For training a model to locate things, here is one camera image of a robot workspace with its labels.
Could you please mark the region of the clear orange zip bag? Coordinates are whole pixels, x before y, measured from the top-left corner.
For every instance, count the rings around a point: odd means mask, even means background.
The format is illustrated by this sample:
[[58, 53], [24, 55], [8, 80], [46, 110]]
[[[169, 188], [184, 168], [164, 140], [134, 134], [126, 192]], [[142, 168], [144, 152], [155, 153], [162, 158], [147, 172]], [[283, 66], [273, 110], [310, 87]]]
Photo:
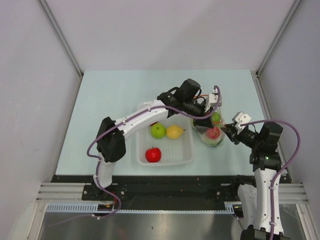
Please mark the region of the clear orange zip bag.
[[[207, 94], [199, 95], [199, 96], [195, 96], [194, 97], [194, 101], [193, 101], [195, 104], [199, 105], [200, 107], [204, 107], [204, 112], [205, 112], [206, 98], [207, 98]], [[214, 112], [218, 112], [220, 114], [220, 122], [213, 123], [213, 124], [214, 124], [214, 127], [218, 127], [219, 128], [220, 137], [225, 137], [225, 133], [221, 130], [221, 128], [225, 125], [225, 121], [223, 120], [222, 113], [221, 113], [221, 107], [211, 108], [210, 111], [211, 111], [211, 119], [212, 119], [212, 114]], [[206, 136], [206, 131], [208, 129], [211, 129], [211, 128], [208, 128], [208, 127], [194, 127], [192, 125], [192, 120], [191, 120], [191, 126], [192, 126], [193, 130], [198, 134], [200, 140], [201, 140], [202, 136]]]

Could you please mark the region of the cabbage head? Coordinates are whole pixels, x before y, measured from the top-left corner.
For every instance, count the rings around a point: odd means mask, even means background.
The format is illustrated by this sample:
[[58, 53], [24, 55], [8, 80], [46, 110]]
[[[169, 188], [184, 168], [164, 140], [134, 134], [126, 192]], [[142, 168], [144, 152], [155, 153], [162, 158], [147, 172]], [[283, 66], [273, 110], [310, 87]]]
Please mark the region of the cabbage head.
[[224, 140], [224, 137], [218, 137], [218, 138], [215, 138], [215, 139], [211, 139], [207, 136], [202, 136], [201, 137], [201, 140], [203, 141], [204, 144], [206, 144], [207, 146], [210, 146], [210, 147], [217, 147], [219, 144], [222, 143], [222, 141]]

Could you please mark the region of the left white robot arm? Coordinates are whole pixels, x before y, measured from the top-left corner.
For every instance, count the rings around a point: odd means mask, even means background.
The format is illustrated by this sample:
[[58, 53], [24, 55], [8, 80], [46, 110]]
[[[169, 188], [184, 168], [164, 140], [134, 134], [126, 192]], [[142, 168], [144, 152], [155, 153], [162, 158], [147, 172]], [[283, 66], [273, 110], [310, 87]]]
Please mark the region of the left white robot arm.
[[131, 115], [118, 120], [104, 118], [94, 141], [98, 164], [93, 176], [93, 194], [100, 200], [110, 196], [109, 186], [116, 162], [126, 154], [126, 140], [143, 128], [176, 114], [194, 119], [202, 127], [213, 126], [210, 117], [219, 106], [221, 91], [214, 86], [213, 92], [202, 103], [198, 103], [200, 95], [199, 83], [188, 78], [181, 86], [161, 93], [146, 107]]

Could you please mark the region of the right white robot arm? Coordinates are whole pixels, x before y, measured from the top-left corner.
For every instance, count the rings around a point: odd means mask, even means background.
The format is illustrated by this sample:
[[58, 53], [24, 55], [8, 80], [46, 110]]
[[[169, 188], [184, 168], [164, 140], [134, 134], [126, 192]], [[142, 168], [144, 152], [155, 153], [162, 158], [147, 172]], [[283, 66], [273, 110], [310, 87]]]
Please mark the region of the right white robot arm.
[[283, 128], [275, 122], [265, 122], [260, 132], [238, 123], [226, 124], [222, 131], [234, 144], [251, 149], [249, 162], [254, 183], [237, 183], [230, 188], [231, 196], [241, 201], [246, 228], [242, 240], [285, 240], [279, 205], [279, 184], [282, 162], [277, 152]]

